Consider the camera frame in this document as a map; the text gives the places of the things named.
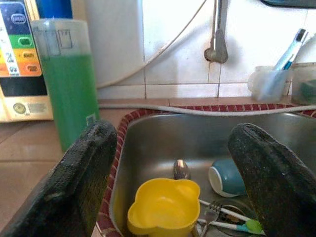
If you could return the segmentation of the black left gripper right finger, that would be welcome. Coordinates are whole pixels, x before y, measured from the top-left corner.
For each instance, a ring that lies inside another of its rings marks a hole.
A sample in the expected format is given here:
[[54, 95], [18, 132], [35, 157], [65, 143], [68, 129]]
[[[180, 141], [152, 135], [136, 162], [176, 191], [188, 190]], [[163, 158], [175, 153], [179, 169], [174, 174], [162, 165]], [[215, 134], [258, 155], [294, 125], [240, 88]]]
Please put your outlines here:
[[268, 237], [316, 235], [316, 175], [287, 146], [251, 123], [235, 126], [228, 148]]

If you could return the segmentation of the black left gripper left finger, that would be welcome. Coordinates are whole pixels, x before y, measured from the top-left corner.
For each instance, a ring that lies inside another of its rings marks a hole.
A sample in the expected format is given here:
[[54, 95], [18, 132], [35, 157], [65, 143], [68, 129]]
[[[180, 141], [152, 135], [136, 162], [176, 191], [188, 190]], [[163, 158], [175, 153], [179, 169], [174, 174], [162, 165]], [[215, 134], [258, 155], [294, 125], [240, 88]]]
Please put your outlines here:
[[117, 148], [108, 121], [92, 123], [27, 196], [2, 237], [89, 237]]

